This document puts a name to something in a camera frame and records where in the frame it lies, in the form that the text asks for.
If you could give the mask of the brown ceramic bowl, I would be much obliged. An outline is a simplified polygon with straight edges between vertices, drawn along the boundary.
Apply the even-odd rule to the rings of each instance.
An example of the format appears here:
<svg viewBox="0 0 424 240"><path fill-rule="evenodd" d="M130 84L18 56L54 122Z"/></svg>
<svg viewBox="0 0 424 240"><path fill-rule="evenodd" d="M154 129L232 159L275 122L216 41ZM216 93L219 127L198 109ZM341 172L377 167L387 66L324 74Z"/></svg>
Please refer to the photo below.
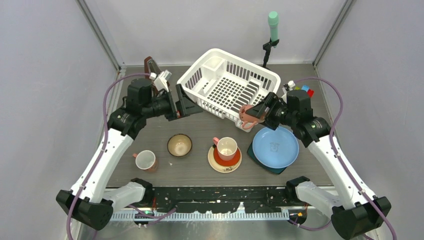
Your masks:
<svg viewBox="0 0 424 240"><path fill-rule="evenodd" d="M167 141L167 151L174 157L184 157L192 150L193 142L186 134L175 134Z"/></svg>

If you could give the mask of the white plastic dish rack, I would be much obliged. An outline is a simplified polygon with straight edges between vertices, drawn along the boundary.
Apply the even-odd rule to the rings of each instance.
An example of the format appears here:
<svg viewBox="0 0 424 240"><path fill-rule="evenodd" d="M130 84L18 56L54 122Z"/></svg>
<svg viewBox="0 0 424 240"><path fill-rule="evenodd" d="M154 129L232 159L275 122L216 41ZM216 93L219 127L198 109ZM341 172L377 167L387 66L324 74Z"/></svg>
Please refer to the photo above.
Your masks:
<svg viewBox="0 0 424 240"><path fill-rule="evenodd" d="M269 92L276 93L281 78L250 61L212 48L199 57L177 83L205 111L233 121L237 128L248 133L252 126L240 119L240 108L258 104Z"/></svg>

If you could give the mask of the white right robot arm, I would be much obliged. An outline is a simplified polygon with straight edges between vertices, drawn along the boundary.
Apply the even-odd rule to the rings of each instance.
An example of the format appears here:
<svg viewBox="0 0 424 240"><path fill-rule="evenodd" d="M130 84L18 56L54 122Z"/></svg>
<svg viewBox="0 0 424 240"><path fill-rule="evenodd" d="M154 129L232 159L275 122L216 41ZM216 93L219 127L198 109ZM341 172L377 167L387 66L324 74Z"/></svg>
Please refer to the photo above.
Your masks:
<svg viewBox="0 0 424 240"><path fill-rule="evenodd" d="M316 157L336 188L337 195L300 176L286 183L285 198L291 205L308 203L330 219L335 231L350 240L379 228L387 221L391 203L378 197L355 172L341 150L328 122L314 116L309 94L290 90L285 97L270 92L256 105L243 105L244 124L261 124L276 130L291 128L294 136Z"/></svg>

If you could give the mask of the pink mug with handle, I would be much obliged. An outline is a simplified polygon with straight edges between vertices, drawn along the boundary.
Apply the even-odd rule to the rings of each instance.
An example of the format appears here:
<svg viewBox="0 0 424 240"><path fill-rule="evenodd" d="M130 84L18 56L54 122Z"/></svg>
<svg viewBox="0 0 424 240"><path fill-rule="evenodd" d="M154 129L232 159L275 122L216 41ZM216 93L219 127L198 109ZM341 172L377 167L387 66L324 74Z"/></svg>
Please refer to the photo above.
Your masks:
<svg viewBox="0 0 424 240"><path fill-rule="evenodd" d="M242 121L241 128L249 130L259 123L259 119L247 114L247 110L251 109L253 105L245 104L239 110L239 119Z"/></svg>

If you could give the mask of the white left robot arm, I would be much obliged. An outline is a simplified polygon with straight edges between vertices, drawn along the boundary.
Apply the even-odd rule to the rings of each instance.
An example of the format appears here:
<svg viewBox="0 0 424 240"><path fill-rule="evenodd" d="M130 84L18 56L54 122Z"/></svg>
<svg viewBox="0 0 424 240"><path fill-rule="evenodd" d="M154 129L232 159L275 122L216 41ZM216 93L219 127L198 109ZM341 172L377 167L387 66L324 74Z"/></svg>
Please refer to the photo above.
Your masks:
<svg viewBox="0 0 424 240"><path fill-rule="evenodd" d="M114 212L135 203L148 207L153 202L153 185L140 178L133 178L110 192L105 189L123 154L146 126L147 119L164 116L174 121L203 111L188 97L181 84L175 87L177 102L166 89L154 95L150 79L131 81L122 106L103 117L103 139L87 168L70 190L60 190L56 196L56 202L69 220L75 219L100 231Z"/></svg>

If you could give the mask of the pink cup white inside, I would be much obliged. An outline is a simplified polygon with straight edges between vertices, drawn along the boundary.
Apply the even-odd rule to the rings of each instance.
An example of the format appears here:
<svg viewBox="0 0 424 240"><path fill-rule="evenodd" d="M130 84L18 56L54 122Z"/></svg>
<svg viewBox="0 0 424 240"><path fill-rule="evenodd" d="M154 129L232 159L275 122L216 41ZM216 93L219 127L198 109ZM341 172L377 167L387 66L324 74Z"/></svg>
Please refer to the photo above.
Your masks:
<svg viewBox="0 0 424 240"><path fill-rule="evenodd" d="M233 138L231 138L231 137L222 137L222 138L214 137L212 139L212 141L216 146L218 156L223 161L230 161L235 157L237 150L238 150L238 144Z"/></svg>

